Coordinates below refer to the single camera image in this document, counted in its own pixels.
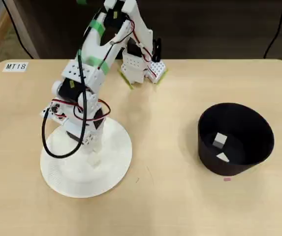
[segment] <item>white sticker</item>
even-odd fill
[[[28,62],[8,62],[6,63],[3,72],[25,72]]]

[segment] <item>red wire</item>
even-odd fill
[[[155,76],[155,78],[157,77],[157,75],[154,73],[154,71],[152,71],[148,66],[147,68],[152,72],[152,74]]]
[[[66,101],[63,101],[63,100],[59,100],[59,99],[52,99],[53,102],[60,102],[60,103],[63,103],[63,104],[66,104],[66,105],[72,105],[74,107],[77,107],[81,110],[83,110],[82,107],[80,107],[77,103],[72,103],[72,102],[66,102]],[[108,108],[108,112],[106,114],[103,114],[101,117],[98,117],[98,118],[94,118],[94,119],[87,119],[86,121],[98,121],[98,120],[101,120],[101,119],[104,119],[106,116],[108,116],[111,112],[111,109],[110,109],[110,106],[102,99],[98,99],[98,102],[106,105],[106,107]],[[65,118],[66,115],[58,115],[58,114],[55,114],[57,117],[63,117]],[[78,117],[75,112],[74,112],[74,115],[76,118],[80,119],[80,120],[83,120],[82,118]]]
[[[60,103],[63,103],[63,104],[66,104],[66,105],[76,105],[77,103],[73,103],[73,102],[66,102],[66,101],[63,101],[63,100],[59,100],[59,99],[52,99],[53,102],[60,102]]]
[[[136,41],[137,41],[137,43],[140,43],[140,40],[139,40],[139,38],[136,36],[136,33],[135,33],[135,30],[133,29],[133,35],[134,35],[134,37],[135,37],[135,39],[136,39]],[[151,53],[149,52],[149,50],[147,50],[145,47],[143,47],[143,49],[147,52],[147,54],[150,56],[150,60],[146,60],[146,57],[145,57],[145,55],[143,54],[143,58],[144,58],[144,60],[146,61],[146,62],[150,62],[151,60],[152,60],[152,55],[151,55]]]
[[[86,119],[86,121],[98,121],[98,120],[101,120],[101,119],[104,119],[106,116],[108,116],[110,113],[111,113],[111,109],[110,109],[110,106],[104,101],[104,100],[101,100],[101,99],[98,99],[98,102],[106,105],[106,107],[108,108],[108,112],[106,114],[103,114],[101,117],[98,117],[98,118],[93,118],[93,119]],[[80,118],[79,116],[77,116],[74,112],[74,115],[76,118],[80,119],[80,120],[83,120],[83,118]]]
[[[66,117],[66,115],[58,115],[58,114],[55,114],[57,117]]]

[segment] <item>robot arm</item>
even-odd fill
[[[87,28],[81,48],[83,76],[86,85],[86,101],[83,99],[83,85],[79,72],[79,62],[71,60],[62,73],[63,81],[56,81],[52,93],[48,118],[63,125],[67,134],[79,141],[83,124],[83,105],[87,104],[87,120],[82,144],[90,151],[99,151],[105,117],[110,107],[98,99],[99,90],[112,63],[121,48],[123,64],[121,71],[130,83],[144,81],[148,77],[157,83],[166,67],[162,61],[152,61],[153,31],[145,26],[136,0],[106,0],[105,11],[99,11]],[[116,27],[118,33],[105,45],[100,45],[101,37],[108,26]],[[101,104],[108,112],[104,114]]]

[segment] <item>white circular base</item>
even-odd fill
[[[73,198],[100,195],[125,176],[132,159],[132,143],[127,131],[115,120],[107,118],[99,152],[87,153],[85,146],[72,156],[56,159],[44,148],[40,168],[47,184],[58,193]],[[59,126],[47,139],[49,150],[57,155],[73,150],[77,142]]]

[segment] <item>black bowl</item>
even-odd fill
[[[227,136],[223,148],[213,145],[217,133]],[[210,171],[234,176],[266,160],[274,147],[268,122],[256,111],[236,103],[208,108],[198,124],[198,152]],[[224,153],[229,162],[217,157]]]

